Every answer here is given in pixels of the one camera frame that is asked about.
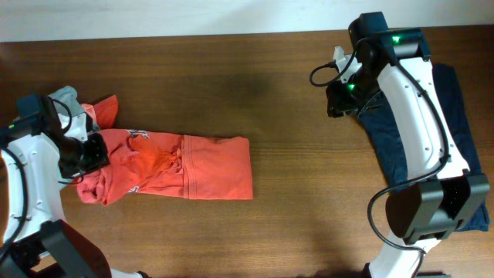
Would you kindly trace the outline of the orange printed t-shirt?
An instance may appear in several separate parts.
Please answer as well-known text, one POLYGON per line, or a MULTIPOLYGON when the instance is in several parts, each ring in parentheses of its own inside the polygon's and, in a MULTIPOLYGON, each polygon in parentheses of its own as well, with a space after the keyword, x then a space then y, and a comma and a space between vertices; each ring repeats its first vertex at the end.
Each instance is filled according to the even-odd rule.
POLYGON ((110 163, 77 186, 84 203, 111 205, 128 193, 198 200, 251 200, 249 140, 139 130, 99 132, 110 163))

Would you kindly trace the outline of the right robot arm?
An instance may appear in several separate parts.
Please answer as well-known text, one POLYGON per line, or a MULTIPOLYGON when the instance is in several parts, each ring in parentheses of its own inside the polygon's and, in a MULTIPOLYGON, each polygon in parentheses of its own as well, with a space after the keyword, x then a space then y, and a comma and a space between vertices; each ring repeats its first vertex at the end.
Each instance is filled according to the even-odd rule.
POLYGON ((326 84, 331 117, 370 120, 388 110, 406 175, 372 197, 385 199, 390 232, 365 277, 417 277, 428 252, 463 230, 489 193, 486 175, 472 169, 449 129, 436 93, 434 69, 420 29, 349 29, 353 52, 336 48, 326 84))

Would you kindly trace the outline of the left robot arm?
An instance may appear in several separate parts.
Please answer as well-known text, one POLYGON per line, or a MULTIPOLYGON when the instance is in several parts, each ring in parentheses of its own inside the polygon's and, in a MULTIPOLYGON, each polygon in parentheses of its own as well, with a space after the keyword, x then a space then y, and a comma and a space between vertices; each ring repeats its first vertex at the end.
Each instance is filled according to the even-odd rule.
POLYGON ((107 147, 86 115, 62 124, 59 100, 18 100, 19 116, 1 129, 8 177, 8 222, 1 247, 3 277, 125 277, 66 222, 60 191, 109 163, 107 147))

